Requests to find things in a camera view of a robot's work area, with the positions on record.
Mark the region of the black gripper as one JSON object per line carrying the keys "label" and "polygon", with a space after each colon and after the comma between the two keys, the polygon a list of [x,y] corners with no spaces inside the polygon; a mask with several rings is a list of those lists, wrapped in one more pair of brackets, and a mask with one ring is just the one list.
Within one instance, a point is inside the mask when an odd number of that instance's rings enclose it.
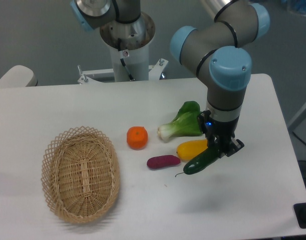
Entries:
{"label": "black gripper", "polygon": [[211,117],[211,111],[203,111],[197,116],[200,131],[205,134],[207,147],[219,148],[219,157],[230,157],[244,147],[244,143],[235,139],[235,129],[239,117],[231,121],[219,121]]}

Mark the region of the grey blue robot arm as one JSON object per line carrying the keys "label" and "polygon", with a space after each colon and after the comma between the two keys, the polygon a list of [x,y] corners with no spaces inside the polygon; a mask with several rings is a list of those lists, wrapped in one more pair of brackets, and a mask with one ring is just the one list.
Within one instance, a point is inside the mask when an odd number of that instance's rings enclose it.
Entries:
{"label": "grey blue robot arm", "polygon": [[[111,49],[115,81],[148,80],[148,45],[155,25],[141,11],[140,1],[74,0],[70,6],[85,30],[100,30]],[[262,5],[244,0],[205,0],[203,6],[213,24],[201,31],[180,28],[171,39],[170,51],[207,86],[200,127],[208,145],[228,157],[243,147],[234,134],[252,68],[243,47],[268,31],[270,18]]]}

